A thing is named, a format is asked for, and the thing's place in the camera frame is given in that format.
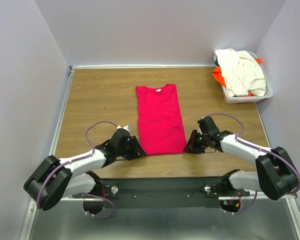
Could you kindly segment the pink t shirt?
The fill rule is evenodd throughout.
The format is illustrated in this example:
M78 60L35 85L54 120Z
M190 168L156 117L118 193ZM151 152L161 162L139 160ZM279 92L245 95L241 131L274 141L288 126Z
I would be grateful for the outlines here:
M182 154L187 141L176 85L136 86L135 91L141 148L148 156Z

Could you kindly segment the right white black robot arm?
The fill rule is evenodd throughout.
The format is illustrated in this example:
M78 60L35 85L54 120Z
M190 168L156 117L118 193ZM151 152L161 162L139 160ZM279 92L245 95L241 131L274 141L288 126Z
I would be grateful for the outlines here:
M278 200L300 190L300 174L288 152L282 147L263 147L239 137L231 131L220 131L208 115L197 121L199 129L193 130L184 148L185 153L203 154L207 148L231 154L255 165L256 170L245 172L235 169L221 177L215 187L205 190L231 196L237 190L264 193L271 200Z

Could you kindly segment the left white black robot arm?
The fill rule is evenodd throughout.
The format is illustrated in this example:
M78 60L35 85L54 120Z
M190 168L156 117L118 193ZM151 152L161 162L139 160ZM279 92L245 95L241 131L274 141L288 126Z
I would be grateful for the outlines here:
M85 192L94 198L100 194L100 181L88 172L105 168L118 158L134 160L147 154L137 138L126 128L118 128L112 137L91 151L68 158L46 157L26 180L23 189L47 211L62 198Z

